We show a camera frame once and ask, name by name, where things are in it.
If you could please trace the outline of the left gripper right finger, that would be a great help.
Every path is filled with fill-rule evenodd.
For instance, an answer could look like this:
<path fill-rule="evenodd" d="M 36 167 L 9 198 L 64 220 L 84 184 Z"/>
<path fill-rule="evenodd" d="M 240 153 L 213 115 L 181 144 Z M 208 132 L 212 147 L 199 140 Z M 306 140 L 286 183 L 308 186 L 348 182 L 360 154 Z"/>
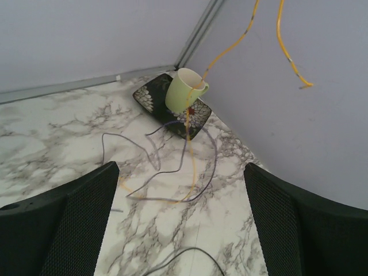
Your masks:
<path fill-rule="evenodd" d="M 367 275 L 367 211 L 249 163 L 244 180 L 269 275 Z"/>

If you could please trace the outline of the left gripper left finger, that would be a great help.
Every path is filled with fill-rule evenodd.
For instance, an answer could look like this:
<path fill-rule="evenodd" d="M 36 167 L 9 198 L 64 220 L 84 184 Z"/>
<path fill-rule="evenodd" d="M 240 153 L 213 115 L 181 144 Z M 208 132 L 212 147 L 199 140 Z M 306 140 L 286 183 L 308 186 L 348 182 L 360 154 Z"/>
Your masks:
<path fill-rule="evenodd" d="M 119 173 L 108 162 L 1 207 L 1 275 L 93 275 Z"/>

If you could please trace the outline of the black floral square plate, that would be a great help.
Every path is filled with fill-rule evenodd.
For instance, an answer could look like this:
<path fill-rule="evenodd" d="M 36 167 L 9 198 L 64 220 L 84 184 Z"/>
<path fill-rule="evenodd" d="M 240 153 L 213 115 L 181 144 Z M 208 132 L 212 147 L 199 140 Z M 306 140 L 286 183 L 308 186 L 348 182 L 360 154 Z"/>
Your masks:
<path fill-rule="evenodd" d="M 161 74 L 137 89 L 133 93 L 133 98 L 169 131 L 183 139 L 186 139 L 186 126 L 188 125 L 190 138 L 194 139 L 212 114 L 212 110 L 197 99 L 188 111 L 180 113 L 170 111 L 164 101 L 172 79 L 167 73 Z"/>

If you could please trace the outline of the light green mug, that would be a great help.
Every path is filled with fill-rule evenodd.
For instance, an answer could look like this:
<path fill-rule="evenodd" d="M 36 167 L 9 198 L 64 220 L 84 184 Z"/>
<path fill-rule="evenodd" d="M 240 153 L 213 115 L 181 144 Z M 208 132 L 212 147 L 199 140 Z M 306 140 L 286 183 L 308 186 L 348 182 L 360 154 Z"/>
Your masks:
<path fill-rule="evenodd" d="M 165 104 L 172 112 L 182 112 L 205 94 L 208 88 L 209 85 L 195 71 L 180 68 L 167 90 Z"/>

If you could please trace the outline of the right aluminium frame post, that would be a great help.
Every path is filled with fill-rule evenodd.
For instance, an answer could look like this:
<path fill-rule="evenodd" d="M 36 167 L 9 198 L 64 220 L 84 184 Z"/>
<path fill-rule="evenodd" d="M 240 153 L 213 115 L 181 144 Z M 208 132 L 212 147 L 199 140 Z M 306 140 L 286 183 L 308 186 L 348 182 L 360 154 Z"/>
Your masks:
<path fill-rule="evenodd" d="M 224 3 L 224 0 L 211 0 L 209 2 L 202 16 L 197 22 L 194 30 L 189 36 L 184 48 L 179 54 L 176 62 L 174 63 L 174 67 L 176 70 L 187 65 L 197 47 L 199 46 L 201 40 L 204 38 L 206 32 L 212 25 L 214 19 L 220 12 Z"/>

